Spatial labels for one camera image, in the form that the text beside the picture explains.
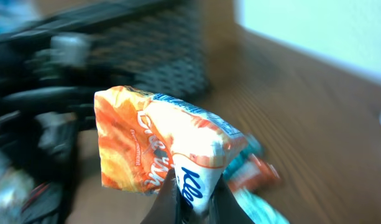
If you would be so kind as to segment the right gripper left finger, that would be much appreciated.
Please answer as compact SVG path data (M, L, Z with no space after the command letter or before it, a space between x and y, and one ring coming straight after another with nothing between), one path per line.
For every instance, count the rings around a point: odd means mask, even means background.
M180 196L175 170L170 169L162 187L141 224L177 224L180 211Z

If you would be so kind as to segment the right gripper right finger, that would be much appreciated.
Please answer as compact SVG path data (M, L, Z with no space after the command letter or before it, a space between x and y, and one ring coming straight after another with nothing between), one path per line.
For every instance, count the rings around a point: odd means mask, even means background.
M254 224L237 203L223 176L209 201L209 224Z

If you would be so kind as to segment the red snack bar wrapper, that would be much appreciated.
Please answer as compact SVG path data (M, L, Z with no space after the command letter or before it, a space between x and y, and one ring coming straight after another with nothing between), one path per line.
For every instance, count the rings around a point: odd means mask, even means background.
M232 192L246 189L251 192L280 182L280 176L274 166L249 154L245 163L238 168L227 181Z

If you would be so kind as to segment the orange small box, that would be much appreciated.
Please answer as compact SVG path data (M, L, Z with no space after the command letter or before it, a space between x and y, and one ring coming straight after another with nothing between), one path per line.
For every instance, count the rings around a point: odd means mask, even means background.
M178 98L115 86L94 95L104 187L156 193L169 170L197 214L246 137L209 111Z

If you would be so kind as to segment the light blue wipes pack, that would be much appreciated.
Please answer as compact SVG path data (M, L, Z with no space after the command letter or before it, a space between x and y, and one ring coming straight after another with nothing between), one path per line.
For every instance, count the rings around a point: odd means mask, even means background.
M246 189L234 192L239 206L249 218L258 224L289 224L290 222L268 202Z

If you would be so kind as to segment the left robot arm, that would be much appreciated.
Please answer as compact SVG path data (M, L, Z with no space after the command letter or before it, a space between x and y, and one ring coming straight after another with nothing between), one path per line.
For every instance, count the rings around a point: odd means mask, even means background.
M77 137L96 126L103 80L87 61L89 35L0 35L0 148L38 179L76 172Z

